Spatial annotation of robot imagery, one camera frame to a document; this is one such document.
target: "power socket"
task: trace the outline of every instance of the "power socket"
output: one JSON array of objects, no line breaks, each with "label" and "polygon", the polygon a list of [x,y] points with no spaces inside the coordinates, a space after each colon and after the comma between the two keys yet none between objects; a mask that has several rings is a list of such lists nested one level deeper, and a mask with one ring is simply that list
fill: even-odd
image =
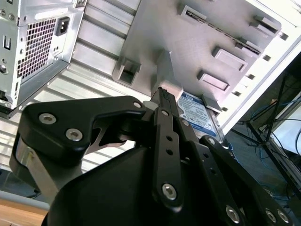
[{"label": "power socket", "polygon": [[67,16],[58,19],[55,35],[61,36],[63,34],[66,34],[68,31],[69,22],[70,22],[70,18]]}]

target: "blue hard drive label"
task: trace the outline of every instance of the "blue hard drive label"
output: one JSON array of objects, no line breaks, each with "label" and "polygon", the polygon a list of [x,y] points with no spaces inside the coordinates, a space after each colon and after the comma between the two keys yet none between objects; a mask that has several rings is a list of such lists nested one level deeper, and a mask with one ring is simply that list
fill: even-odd
[{"label": "blue hard drive label", "polygon": [[201,99],[183,92],[177,104],[180,108],[180,117],[190,123],[198,137],[203,135],[202,133],[216,137],[214,127]]}]

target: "gray plastic tab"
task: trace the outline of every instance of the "gray plastic tab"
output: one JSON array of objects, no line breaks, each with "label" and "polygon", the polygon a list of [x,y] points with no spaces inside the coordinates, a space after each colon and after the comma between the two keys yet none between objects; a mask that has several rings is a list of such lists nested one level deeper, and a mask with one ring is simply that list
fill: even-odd
[{"label": "gray plastic tab", "polygon": [[216,88],[219,91],[227,92],[230,88],[230,85],[226,82],[221,81],[220,79],[217,79],[216,77],[213,77],[212,75],[209,75],[204,72],[200,72],[198,75],[198,80],[200,82],[205,82],[212,86],[213,88]]},{"label": "gray plastic tab", "polygon": [[219,47],[217,47],[213,51],[212,55],[216,59],[226,63],[230,67],[233,67],[233,68],[239,70],[240,72],[243,72],[244,69],[248,65],[248,63],[245,62],[244,60],[238,58],[237,56],[235,56],[235,55],[231,54],[230,52],[227,52],[226,50],[219,48]]},{"label": "gray plastic tab", "polygon": [[196,25],[203,24],[207,17],[189,6],[181,6],[181,16]]}]

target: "power supply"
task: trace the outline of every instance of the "power supply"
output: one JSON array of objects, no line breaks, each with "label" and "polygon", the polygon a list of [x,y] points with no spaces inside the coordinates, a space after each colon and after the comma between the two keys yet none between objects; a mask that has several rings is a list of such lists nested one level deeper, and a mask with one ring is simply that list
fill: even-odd
[{"label": "power supply", "polygon": [[36,94],[71,60],[87,0],[0,2],[0,115]]}]

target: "ventilation grille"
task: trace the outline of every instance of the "ventilation grille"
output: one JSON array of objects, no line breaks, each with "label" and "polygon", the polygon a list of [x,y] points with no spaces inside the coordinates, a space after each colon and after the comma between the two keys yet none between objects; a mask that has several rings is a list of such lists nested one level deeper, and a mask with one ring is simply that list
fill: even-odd
[{"label": "ventilation grille", "polygon": [[49,19],[27,27],[25,58],[18,61],[18,77],[32,75],[47,64],[56,19]]}]

